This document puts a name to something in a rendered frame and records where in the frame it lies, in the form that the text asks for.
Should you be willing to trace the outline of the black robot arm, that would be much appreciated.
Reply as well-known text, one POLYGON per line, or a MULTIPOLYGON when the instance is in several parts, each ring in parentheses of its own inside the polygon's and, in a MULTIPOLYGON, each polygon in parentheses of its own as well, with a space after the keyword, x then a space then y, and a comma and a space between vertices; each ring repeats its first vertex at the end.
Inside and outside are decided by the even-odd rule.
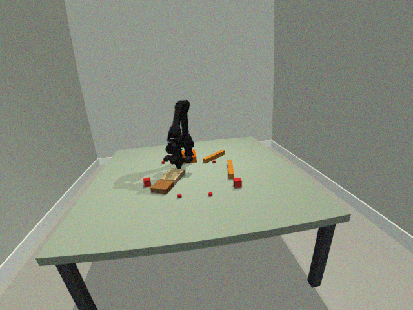
POLYGON ((193 156, 192 147, 194 147, 194 142, 192 137, 188 132, 188 116, 187 112, 189 110, 190 103, 187 100, 178 101, 174 106, 174 117, 172 125, 169 128, 167 141, 169 141, 165 150, 168 154, 171 154, 169 159, 170 164, 178 164, 181 161, 181 156, 176 150, 184 148, 185 156, 193 156), (180 122, 182 133, 180 129, 180 122), (175 138, 175 139, 170 139, 175 138))

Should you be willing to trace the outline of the red cube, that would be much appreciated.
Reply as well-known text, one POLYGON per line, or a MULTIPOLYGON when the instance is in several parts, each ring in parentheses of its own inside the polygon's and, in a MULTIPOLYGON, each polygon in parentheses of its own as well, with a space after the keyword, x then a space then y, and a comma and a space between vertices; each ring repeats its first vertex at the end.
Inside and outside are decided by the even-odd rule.
POLYGON ((242 188, 242 180, 241 180, 241 178, 234 178, 234 187, 235 187, 235 188, 242 188))
POLYGON ((143 179, 144 187, 151 186, 150 178, 143 179))

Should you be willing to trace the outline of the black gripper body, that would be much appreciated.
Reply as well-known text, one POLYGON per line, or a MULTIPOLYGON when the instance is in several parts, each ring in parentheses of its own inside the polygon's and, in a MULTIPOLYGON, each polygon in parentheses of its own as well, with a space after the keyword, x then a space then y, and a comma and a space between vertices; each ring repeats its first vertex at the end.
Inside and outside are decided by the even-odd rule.
MULTIPOLYGON (((183 163, 183 162, 185 162, 185 163, 191 163, 192 162, 192 160, 193 160, 193 157, 191 157, 191 156, 186 156, 185 158, 182 158, 183 157, 183 155, 182 155, 182 149, 179 149, 179 150, 176 150, 175 152, 174 152, 174 154, 176 154, 177 152, 179 153, 179 155, 181 156, 181 161, 179 161, 179 162, 181 162, 181 163, 183 163)), ((170 157, 171 157, 171 155, 166 155, 164 158, 163 158, 163 161, 164 162, 168 162, 168 160, 170 159, 170 157)))

